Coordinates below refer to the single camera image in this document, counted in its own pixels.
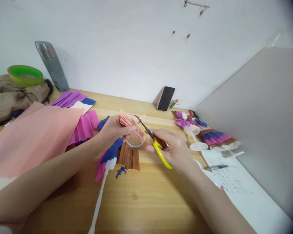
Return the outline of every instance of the beige cloth bag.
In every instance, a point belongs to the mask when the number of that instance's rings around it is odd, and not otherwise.
[[[26,110],[33,102],[42,102],[48,95],[45,83],[28,88],[15,84],[8,74],[0,76],[0,123],[10,118],[16,110]]]

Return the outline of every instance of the smartphone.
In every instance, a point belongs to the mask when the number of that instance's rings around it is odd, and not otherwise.
[[[157,105],[157,110],[159,111],[167,111],[169,104],[172,100],[173,94],[175,92],[175,88],[165,86],[162,89],[162,94],[160,95],[160,101]]]

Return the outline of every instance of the white paper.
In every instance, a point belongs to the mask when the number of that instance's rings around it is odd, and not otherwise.
[[[82,102],[77,101],[71,108],[83,109],[82,115],[84,115],[90,110],[91,107],[92,105],[83,104]]]
[[[221,152],[202,151],[208,166],[228,165],[213,170],[224,185],[231,202],[258,234],[290,233],[293,221],[264,191],[236,158],[224,158]]]

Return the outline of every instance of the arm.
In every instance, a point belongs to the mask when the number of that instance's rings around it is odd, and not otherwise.
[[[77,173],[83,165],[108,149],[119,137],[136,130],[120,127],[119,117],[108,119],[91,140],[23,174],[0,191],[0,224],[20,224],[55,189]]]
[[[151,131],[169,144],[169,147],[162,151],[163,155],[194,187],[198,209],[213,233],[256,233],[226,194],[203,173],[180,135],[164,129]],[[146,150],[154,151],[154,148],[147,145]]]

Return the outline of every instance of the person's right hand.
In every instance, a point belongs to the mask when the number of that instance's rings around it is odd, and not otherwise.
[[[182,173],[186,173],[195,165],[195,161],[188,150],[185,139],[177,133],[166,129],[150,129],[154,135],[164,140],[168,147],[162,151],[164,158],[175,169]],[[146,145],[146,150],[154,152],[153,145]]]

